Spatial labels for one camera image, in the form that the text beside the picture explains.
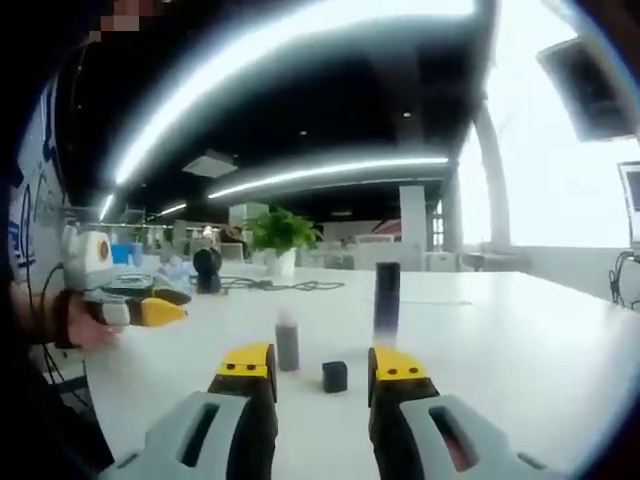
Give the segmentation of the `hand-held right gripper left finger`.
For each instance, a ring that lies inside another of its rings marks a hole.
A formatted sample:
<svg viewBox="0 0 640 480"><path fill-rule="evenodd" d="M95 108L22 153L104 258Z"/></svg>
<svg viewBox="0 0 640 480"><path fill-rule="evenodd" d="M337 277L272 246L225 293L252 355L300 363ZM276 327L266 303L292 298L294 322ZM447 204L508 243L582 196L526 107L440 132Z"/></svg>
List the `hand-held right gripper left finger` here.
<svg viewBox="0 0 640 480"><path fill-rule="evenodd" d="M225 355L205 392L179 402L145 446L104 479L269 479L278 435L275 348L253 343Z"/></svg>

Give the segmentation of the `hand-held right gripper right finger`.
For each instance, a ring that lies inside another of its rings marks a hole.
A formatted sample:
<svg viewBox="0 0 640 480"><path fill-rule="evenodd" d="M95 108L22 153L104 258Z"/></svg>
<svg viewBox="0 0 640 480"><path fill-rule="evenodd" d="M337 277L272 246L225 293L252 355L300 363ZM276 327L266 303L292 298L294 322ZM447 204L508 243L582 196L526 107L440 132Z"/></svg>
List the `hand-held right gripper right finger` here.
<svg viewBox="0 0 640 480"><path fill-rule="evenodd" d="M368 353L369 438L382 479L553 479L483 415L389 347Z"/></svg>

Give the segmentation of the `person's left hand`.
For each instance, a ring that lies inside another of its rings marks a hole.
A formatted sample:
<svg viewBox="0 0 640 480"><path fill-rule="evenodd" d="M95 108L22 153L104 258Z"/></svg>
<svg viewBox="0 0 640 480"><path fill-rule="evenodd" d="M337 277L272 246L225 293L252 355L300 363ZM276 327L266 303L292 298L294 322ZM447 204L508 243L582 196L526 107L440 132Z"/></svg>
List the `person's left hand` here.
<svg viewBox="0 0 640 480"><path fill-rule="evenodd" d="M67 331L70 343L86 351L107 346L122 332L120 326L103 325L89 313L81 297L69 300Z"/></svg>

